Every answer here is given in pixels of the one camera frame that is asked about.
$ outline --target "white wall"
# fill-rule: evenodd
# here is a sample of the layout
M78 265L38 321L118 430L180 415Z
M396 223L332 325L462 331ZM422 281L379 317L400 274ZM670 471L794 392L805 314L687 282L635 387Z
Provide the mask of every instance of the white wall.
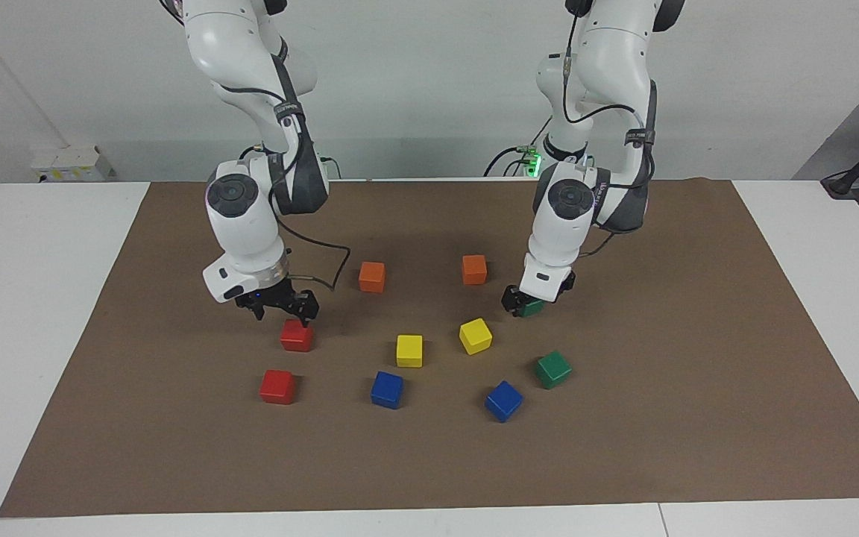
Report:
M535 65L569 18L562 0L294 0L279 20L318 62L303 104L321 152L347 176L420 177L481 174L531 139L549 110ZM154 0L0 1L0 57L125 180L204 179L256 136ZM649 58L659 177L787 179L859 102L859 4L688 0Z

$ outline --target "power outlet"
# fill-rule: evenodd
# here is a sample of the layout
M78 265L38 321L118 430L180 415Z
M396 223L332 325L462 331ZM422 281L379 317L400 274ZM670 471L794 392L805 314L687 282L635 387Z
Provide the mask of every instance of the power outlet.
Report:
M93 145L72 146L57 151L38 151L31 161L38 183L47 180L106 181L117 173L108 159Z

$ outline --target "yellow cube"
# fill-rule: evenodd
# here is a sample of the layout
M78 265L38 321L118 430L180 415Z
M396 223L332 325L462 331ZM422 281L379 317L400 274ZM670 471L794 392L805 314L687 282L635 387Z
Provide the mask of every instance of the yellow cube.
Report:
M488 330L486 321L477 319L459 327L459 340L463 342L470 356L481 353L492 345L492 332Z
M423 367L423 336L396 337L396 367Z

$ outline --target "black cable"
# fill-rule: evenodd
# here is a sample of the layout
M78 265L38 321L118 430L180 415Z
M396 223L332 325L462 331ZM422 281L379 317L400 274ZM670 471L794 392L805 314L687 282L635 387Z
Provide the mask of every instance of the black cable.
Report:
M619 190L636 190L641 188L642 186L646 186L649 181L651 181L655 177L655 157L652 157L651 153L645 153L645 166L647 166L647 171L645 173L645 179L638 184L609 184L609 188L617 188Z
M275 94L275 92L270 91L269 89L260 89L260 88L228 88L225 85L221 85L221 88L224 88L225 91L232 92L232 94L260 94L260 95L269 95L272 98L277 99L280 102L287 102L287 99L282 96Z
M606 237L604 241L602 241L602 244L600 244L598 248L594 249L593 251L583 251L581 254L579 254L579 259L582 259L583 257L590 257L590 256L593 256L595 254L598 254L599 252L602 251L603 248L605 248L605 245L607 245L608 242L611 241L612 237L614 237L614 232L609 231L609 236Z
M576 35L576 24L577 23L579 23L579 15L573 15L573 17L572 17L572 28L570 28L570 30L569 30L569 41L566 43L566 46L565 46L565 59L563 60L565 62L570 62L570 58L572 57L572 39ZM569 74L566 73L566 74L563 74L563 81L562 81L562 113L565 116L566 122L569 122L569 123L572 123L572 125L575 125L576 123L583 122L586 119L592 118L592 116L596 115L597 113L602 113L602 112L605 112L606 110L626 110L630 113L635 113L635 109L632 108L631 106L626 106L624 104L610 104L610 105L602 106L601 108L597 108L597 109L593 110L592 112L586 113L586 115L582 116L582 118L572 119L569 116L568 102L569 102Z
M177 16L177 13L171 10L170 7L168 7L168 5L164 3L164 0L157 0L157 3L161 4L161 7L164 7L164 11L168 11L168 14L171 15L171 18L174 18L174 20L177 20L178 23L181 24L181 26L184 26L184 21L182 21L180 17Z
M337 177L341 180L344 179L344 174L340 171L340 163L337 162L337 159L334 157L321 157L321 163L333 163L334 166L337 166Z
M535 143L538 142L539 136L542 136L542 133L545 132L546 127L549 126L549 122L551 122L551 121L552 121L552 116L549 116L549 118L546 119L546 122L542 123L542 129L539 129L539 132L535 133L535 136L532 138L532 141L529 142L529 145L535 145ZM519 166L521 166L521 164L518 164L517 166L515 166L515 170L512 171L512 174L514 176L515 176L515 174L519 173Z
M287 233L290 233L291 235L293 235L294 237L297 237L301 241L309 242L311 245L317 245L318 247L338 249L339 251L347 252L344 255L343 261L340 262L340 266L337 268L337 273L334 274L334 276L333 276L333 283L332 284L328 284L327 282L324 282L324 280L317 278L316 276L303 276L303 275L291 276L292 279L296 279L296 280L308 280L308 281L312 281L312 282L317 282L318 284L325 286L325 288L330 289L331 292L334 292L335 290L337 290L337 282L340 281L340 275L344 272L344 267L347 266L347 261L350 259L350 253L351 253L350 247L345 247L344 245L331 245L330 242L323 242L323 241L318 241L317 239L311 239L310 237L306 237L304 235L301 235L297 231L293 231L293 229L291 229L290 227L287 227L287 224L284 224L283 221L280 220L280 217L277 216L276 212L274 213L274 218L277 220L277 225L279 225Z
M253 151L258 151L258 146L252 145L248 147L248 149L245 149L245 152L241 153L241 156L238 157L238 160L244 160L245 157L250 155Z
M515 174L517 174L519 171L519 166L522 166L522 164L525 164L525 163L526 163L525 159L513 160L511 163L509 163L508 166L506 166L506 170L504 172L502 172L502 176L503 177L510 177L509 168L512 167L512 164L515 164L515 170L516 171L512 172L512 177L515 177Z
M488 177L488 173L492 171L492 166L495 166L495 163L498 163L499 159L502 159L502 157L509 155L510 153L512 153L512 151L515 151L515 149L515 147L509 147L500 151L499 154L495 156L495 159L492 159L490 166L486 166L486 173L483 174L483 177Z

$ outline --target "black cable clamp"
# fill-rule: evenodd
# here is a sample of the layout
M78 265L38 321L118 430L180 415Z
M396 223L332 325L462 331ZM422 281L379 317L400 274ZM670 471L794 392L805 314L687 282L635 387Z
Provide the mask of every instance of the black cable clamp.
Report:
M274 115L277 116L277 121L281 122L287 116L303 115L303 106L299 102L282 102L274 107Z
M632 144L635 149L642 145L655 145L655 129L631 129L625 133L625 145Z

